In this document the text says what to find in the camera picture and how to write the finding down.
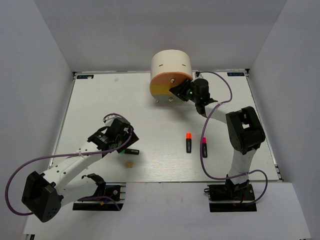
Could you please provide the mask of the cream round drawer container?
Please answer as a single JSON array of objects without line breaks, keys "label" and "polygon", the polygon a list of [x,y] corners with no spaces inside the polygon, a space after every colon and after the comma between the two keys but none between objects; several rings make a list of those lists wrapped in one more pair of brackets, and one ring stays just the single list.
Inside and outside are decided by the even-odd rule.
[{"label": "cream round drawer container", "polygon": [[189,56],[175,49],[162,50],[151,59],[149,91],[158,102],[172,102],[176,97],[170,92],[185,80],[192,80]]}]

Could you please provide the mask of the small tan eraser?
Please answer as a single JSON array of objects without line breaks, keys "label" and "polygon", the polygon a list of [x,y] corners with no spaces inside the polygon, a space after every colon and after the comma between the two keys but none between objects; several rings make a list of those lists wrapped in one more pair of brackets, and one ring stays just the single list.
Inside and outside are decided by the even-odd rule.
[{"label": "small tan eraser", "polygon": [[127,167],[127,168],[132,168],[133,167],[133,162],[127,162],[126,164],[125,164],[125,166]]}]

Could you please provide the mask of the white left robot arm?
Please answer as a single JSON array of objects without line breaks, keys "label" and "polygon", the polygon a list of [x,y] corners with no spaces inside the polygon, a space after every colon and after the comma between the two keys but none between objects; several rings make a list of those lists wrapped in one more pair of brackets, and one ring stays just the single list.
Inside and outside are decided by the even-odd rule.
[{"label": "white left robot arm", "polygon": [[61,207],[75,201],[108,199],[106,181],[89,167],[114,151],[121,152],[138,141],[134,127],[120,116],[89,136],[76,153],[56,166],[30,173],[22,203],[42,222],[50,221]]}]

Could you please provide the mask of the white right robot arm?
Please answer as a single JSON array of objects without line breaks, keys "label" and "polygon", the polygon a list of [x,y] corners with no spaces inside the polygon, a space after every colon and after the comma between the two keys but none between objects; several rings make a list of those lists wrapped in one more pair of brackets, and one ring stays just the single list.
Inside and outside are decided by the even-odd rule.
[{"label": "white right robot arm", "polygon": [[231,181],[225,188],[226,195],[236,200],[244,193],[244,187],[249,183],[249,174],[252,159],[261,144],[265,141],[266,135],[257,116],[255,109],[251,106],[232,111],[228,108],[222,108],[223,104],[231,102],[233,92],[227,83],[230,97],[228,100],[218,102],[209,113],[206,106],[215,103],[216,100],[211,98],[209,93],[209,82],[203,78],[196,80],[187,79],[183,83],[172,87],[169,91],[180,100],[187,102],[192,101],[198,114],[205,117],[201,138],[204,137],[207,125],[210,119],[225,123],[230,143],[233,147],[233,158],[229,172],[226,177],[218,178],[210,176],[205,169],[203,153],[200,153],[200,163],[203,172],[213,180]]}]

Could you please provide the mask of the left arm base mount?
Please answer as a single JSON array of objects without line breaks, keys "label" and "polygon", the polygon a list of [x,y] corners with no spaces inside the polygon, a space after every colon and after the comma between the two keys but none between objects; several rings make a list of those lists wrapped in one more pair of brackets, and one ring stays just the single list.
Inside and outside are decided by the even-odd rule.
[{"label": "left arm base mount", "polygon": [[75,201],[73,211],[118,212],[125,203],[126,183],[106,183],[85,200]]}]

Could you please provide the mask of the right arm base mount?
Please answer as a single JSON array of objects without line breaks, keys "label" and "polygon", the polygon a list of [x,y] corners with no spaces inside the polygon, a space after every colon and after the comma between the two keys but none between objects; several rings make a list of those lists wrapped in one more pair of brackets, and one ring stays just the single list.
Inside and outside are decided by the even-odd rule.
[{"label": "right arm base mount", "polygon": [[237,191],[234,195],[227,193],[225,184],[208,185],[203,192],[208,196],[211,213],[256,212],[255,193],[253,186]]}]

